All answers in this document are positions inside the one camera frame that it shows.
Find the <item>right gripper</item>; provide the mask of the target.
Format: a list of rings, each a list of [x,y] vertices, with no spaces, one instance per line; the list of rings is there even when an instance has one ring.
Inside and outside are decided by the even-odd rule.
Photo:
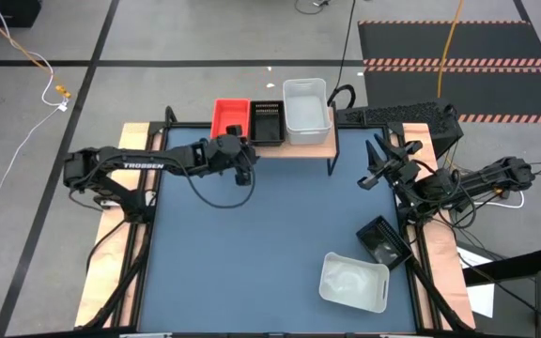
[[[366,152],[368,156],[368,175],[361,177],[357,185],[362,189],[372,189],[384,177],[390,185],[396,182],[410,183],[420,171],[419,166],[410,161],[408,155],[413,155],[423,147],[421,141],[409,141],[404,146],[394,146],[390,140],[376,136],[376,141],[383,153],[384,160],[375,150],[372,143],[366,141]]]

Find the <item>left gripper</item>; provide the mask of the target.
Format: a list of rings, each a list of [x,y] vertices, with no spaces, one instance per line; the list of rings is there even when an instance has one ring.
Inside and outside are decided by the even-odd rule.
[[[235,174],[235,181],[238,186],[249,186],[252,184],[252,175],[254,165],[258,160],[255,153],[255,147],[243,136],[241,125],[229,125],[225,129],[229,135],[239,137],[240,151],[234,159],[235,168],[243,172]]]

